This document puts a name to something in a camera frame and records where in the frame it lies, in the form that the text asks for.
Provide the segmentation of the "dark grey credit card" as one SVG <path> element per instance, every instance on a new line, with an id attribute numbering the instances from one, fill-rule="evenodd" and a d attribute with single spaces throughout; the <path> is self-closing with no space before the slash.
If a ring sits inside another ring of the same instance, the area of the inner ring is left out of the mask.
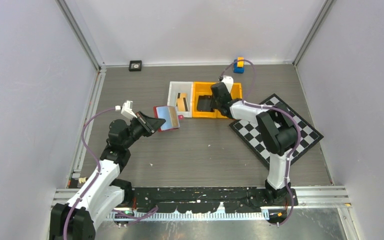
<path id="1" fill-rule="evenodd" d="M 213 96 L 212 95 L 199 95 L 196 110 L 198 112 L 214 112 Z"/>

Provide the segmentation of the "red card holder wallet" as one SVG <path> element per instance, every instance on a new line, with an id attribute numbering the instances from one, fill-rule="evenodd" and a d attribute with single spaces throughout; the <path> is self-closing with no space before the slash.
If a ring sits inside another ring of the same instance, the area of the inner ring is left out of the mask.
<path id="1" fill-rule="evenodd" d="M 169 105 L 161 105 L 161 106 L 154 106 L 153 107 L 154 116 L 156 118 L 166 120 L 165 124 L 163 126 L 161 126 L 160 129 L 158 130 L 159 132 L 166 132 L 166 131 L 179 129 L 180 128 L 180 120 L 182 120 L 184 118 L 183 115 L 181 115 L 177 112 L 178 118 L 179 118 L 179 128 L 171 128 L 168 106 Z"/>

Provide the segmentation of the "orange gold credit card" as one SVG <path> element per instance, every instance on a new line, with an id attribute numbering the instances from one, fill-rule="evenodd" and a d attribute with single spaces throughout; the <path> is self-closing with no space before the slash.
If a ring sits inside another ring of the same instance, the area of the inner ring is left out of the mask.
<path id="1" fill-rule="evenodd" d="M 185 93 L 185 92 L 178 92 L 177 95 L 176 95 L 176 98 L 177 99 L 186 99 L 187 96 L 188 96 L 188 94 Z"/>

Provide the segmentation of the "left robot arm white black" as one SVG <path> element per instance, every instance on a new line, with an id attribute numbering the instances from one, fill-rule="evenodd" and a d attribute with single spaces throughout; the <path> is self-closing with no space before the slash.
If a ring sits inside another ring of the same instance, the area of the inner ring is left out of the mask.
<path id="1" fill-rule="evenodd" d="M 131 157 L 129 148 L 140 137 L 152 136 L 165 122 L 138 111 L 129 123 L 123 119 L 110 123 L 106 146 L 92 175 L 66 203 L 51 209 L 49 239 L 93 240 L 113 209 L 133 202 L 132 184 L 118 179 Z"/>

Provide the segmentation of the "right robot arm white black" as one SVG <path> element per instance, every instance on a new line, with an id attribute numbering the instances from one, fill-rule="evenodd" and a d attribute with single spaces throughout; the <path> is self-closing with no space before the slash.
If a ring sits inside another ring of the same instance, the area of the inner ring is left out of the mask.
<path id="1" fill-rule="evenodd" d="M 301 141 L 301 131 L 285 104 L 255 104 L 241 98 L 233 99 L 225 83 L 210 87 L 212 106 L 223 116 L 257 125 L 262 142 L 269 152 L 269 173 L 265 181 L 265 199 L 279 205 L 286 196 L 294 205 L 290 185 L 291 156 Z"/>

